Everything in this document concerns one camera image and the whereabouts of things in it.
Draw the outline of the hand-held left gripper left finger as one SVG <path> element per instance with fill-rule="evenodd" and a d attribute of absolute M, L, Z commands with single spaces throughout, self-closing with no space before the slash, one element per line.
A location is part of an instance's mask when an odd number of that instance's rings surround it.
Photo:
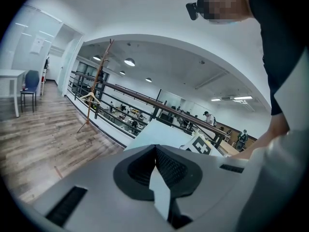
<path fill-rule="evenodd" d="M 138 201 L 153 201 L 150 190 L 151 174 L 155 168 L 156 147 L 149 145 L 124 160 L 113 171 L 117 187 L 128 197 Z"/>

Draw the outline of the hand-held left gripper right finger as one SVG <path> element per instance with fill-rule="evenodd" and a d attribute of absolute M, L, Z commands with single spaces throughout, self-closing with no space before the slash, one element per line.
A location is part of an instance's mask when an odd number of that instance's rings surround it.
<path fill-rule="evenodd" d="M 172 199 L 190 196 L 202 180 L 202 169 L 195 162 L 161 145 L 155 146 L 155 161 Z"/>

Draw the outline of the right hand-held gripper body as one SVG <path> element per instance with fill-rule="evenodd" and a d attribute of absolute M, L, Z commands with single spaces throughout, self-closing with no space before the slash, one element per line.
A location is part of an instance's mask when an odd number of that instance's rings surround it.
<path fill-rule="evenodd" d="M 180 149 L 204 155 L 223 157 L 209 140 L 202 138 L 200 135 L 192 136 L 186 144 L 180 146 Z"/>

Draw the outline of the person's right forearm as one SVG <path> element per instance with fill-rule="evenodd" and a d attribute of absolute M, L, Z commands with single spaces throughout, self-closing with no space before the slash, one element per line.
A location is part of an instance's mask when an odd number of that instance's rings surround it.
<path fill-rule="evenodd" d="M 253 151 L 266 147 L 270 142 L 278 136 L 285 135 L 290 130 L 287 120 L 283 113 L 274 115 L 271 117 L 271 121 L 268 130 L 256 140 L 249 148 L 246 150 L 231 156 L 232 159 L 249 159 Z"/>

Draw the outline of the light wooden desk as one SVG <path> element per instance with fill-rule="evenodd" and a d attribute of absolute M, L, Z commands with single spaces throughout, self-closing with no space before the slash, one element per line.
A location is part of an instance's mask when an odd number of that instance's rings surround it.
<path fill-rule="evenodd" d="M 234 155 L 237 155 L 239 152 L 233 148 L 230 144 L 228 144 L 227 142 L 225 141 L 221 141 L 220 145 L 218 146 L 217 148 L 223 156 L 234 156 Z"/>

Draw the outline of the brown wooden back counter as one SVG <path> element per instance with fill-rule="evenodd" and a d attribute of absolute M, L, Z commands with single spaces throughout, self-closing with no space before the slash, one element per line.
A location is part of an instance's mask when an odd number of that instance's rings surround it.
<path fill-rule="evenodd" d="M 238 135 L 241 131 L 240 130 L 237 130 L 237 129 L 235 129 L 235 128 L 233 128 L 233 127 L 231 127 L 231 126 L 228 126 L 228 125 L 225 125 L 225 124 L 223 124 L 223 123 L 220 123 L 220 122 L 217 122 L 217 126 L 216 126 L 217 128 L 220 128 L 220 127 L 224 127 L 225 128 L 225 132 L 227 132 L 228 130 L 232 130 L 232 134 L 234 135 Z M 251 135 L 249 135 L 248 134 L 248 138 L 249 139 L 251 139 L 251 140 L 253 140 L 253 141 L 256 141 L 257 140 L 257 138 L 255 138 L 255 137 L 253 137 L 253 136 L 251 136 Z"/>

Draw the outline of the black railing wooden handrail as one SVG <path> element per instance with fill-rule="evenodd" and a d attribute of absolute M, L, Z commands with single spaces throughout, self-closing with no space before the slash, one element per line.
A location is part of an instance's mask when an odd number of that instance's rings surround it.
<path fill-rule="evenodd" d="M 88 102 L 81 101 L 77 96 L 76 88 L 73 86 L 74 81 L 78 80 L 75 75 L 90 77 L 72 72 L 68 84 L 70 98 L 86 107 L 87 117 Z M 101 103 L 92 104 L 90 122 L 99 125 L 99 121 L 103 120 L 130 139 L 135 139 L 153 120 L 179 129 L 190 136 L 193 131 L 200 129 L 215 148 L 218 148 L 226 137 L 224 131 L 208 125 L 197 117 L 117 84 L 102 81 L 102 87 L 95 88 L 94 94 Z"/>

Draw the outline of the wooden clothes hanger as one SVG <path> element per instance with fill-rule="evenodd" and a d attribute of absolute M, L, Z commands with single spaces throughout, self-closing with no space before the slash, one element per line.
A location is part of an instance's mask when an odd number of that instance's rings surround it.
<path fill-rule="evenodd" d="M 89 92 L 87 95 L 84 95 L 82 97 L 80 97 L 80 100 L 83 102 L 90 102 L 90 103 L 94 103 L 94 104 L 100 104 L 101 101 L 98 100 L 93 92 Z"/>

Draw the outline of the wooden coat rack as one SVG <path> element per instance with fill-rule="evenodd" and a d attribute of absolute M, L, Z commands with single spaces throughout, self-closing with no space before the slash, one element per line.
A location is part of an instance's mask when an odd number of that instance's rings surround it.
<path fill-rule="evenodd" d="M 103 65 L 104 65 L 104 62 L 105 61 L 109 61 L 106 56 L 108 55 L 108 52 L 113 44 L 114 40 L 110 39 L 109 41 L 109 45 L 108 47 L 106 48 L 104 54 L 101 56 L 101 61 L 100 61 L 100 64 L 99 64 L 99 67 L 98 67 L 98 70 L 97 70 L 97 74 L 96 74 L 96 77 L 95 77 L 95 80 L 93 82 L 93 85 L 91 87 L 91 92 L 94 93 L 95 91 L 95 87 L 96 87 L 96 84 L 99 83 L 98 82 L 98 77 L 99 77 L 99 74 L 103 71 Z M 91 106 L 92 106 L 92 103 L 88 102 L 88 110 L 87 110 L 87 117 L 86 117 L 86 121 L 85 123 L 77 130 L 77 133 L 80 132 L 80 130 L 85 126 L 85 125 L 89 125 L 90 123 L 90 109 L 91 109 Z"/>

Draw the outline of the black framed glass partition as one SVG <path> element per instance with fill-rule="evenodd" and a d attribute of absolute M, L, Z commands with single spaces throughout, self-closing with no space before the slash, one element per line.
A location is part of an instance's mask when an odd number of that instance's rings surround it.
<path fill-rule="evenodd" d="M 92 79 L 95 79 L 97 69 L 82 62 L 79 62 L 76 72 L 90 77 L 86 78 L 84 76 L 75 75 L 75 78 L 77 78 L 78 80 L 74 81 L 73 86 L 76 88 L 77 96 L 81 97 L 91 91 L 91 87 L 93 86 L 94 82 L 94 80 Z M 102 87 L 102 81 L 108 81 L 109 76 L 110 75 L 108 73 L 101 71 L 98 75 L 98 83 L 96 83 L 96 88 L 100 89 Z"/>

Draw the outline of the frosted glass door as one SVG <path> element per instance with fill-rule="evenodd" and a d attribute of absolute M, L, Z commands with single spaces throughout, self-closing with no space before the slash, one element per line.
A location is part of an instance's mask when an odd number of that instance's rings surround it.
<path fill-rule="evenodd" d="M 78 43 L 80 41 L 80 38 L 74 37 L 67 45 L 62 58 L 61 58 L 61 65 L 60 65 L 60 71 L 58 75 L 58 83 L 57 83 L 57 89 L 59 95 L 62 97 L 64 96 L 64 88 L 65 88 L 65 82 L 68 74 L 69 67 L 72 63 L 74 52 L 76 50 L 76 47 L 78 46 Z"/>

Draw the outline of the person's black shirt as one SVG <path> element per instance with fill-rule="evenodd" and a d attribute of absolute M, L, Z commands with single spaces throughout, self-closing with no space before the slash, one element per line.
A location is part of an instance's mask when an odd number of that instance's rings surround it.
<path fill-rule="evenodd" d="M 274 116 L 282 112 L 274 95 L 309 45 L 309 0 L 249 0 L 249 5 L 260 24 L 263 64 Z"/>

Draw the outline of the blue chair black legs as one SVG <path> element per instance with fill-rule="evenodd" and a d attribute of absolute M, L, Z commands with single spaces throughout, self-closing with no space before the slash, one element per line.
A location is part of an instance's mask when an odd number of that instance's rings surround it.
<path fill-rule="evenodd" d="M 26 106 L 26 95 L 32 96 L 32 111 L 34 112 L 34 107 L 37 105 L 37 89 L 40 82 L 39 72 L 34 70 L 29 70 L 25 75 L 23 80 L 22 89 L 20 90 L 20 100 L 21 100 L 21 111 L 23 111 L 23 105 Z"/>

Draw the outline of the white desk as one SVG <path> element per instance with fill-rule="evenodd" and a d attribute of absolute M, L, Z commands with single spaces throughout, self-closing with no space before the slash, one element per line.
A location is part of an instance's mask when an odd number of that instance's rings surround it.
<path fill-rule="evenodd" d="M 18 102 L 17 102 L 17 87 L 18 79 L 25 74 L 23 70 L 12 70 L 12 69 L 0 69 L 0 81 L 8 80 L 14 82 L 13 98 L 14 98 L 14 109 L 15 116 L 19 117 Z"/>

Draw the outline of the white paper notice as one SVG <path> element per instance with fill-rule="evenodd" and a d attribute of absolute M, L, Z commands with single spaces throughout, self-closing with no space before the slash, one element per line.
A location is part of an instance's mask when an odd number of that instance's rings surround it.
<path fill-rule="evenodd" d="M 34 38 L 34 41 L 32 43 L 30 53 L 40 54 L 41 49 L 43 48 L 43 45 L 44 45 L 44 41 L 45 41 L 45 38 L 43 38 L 39 35 L 36 35 L 35 38 Z"/>

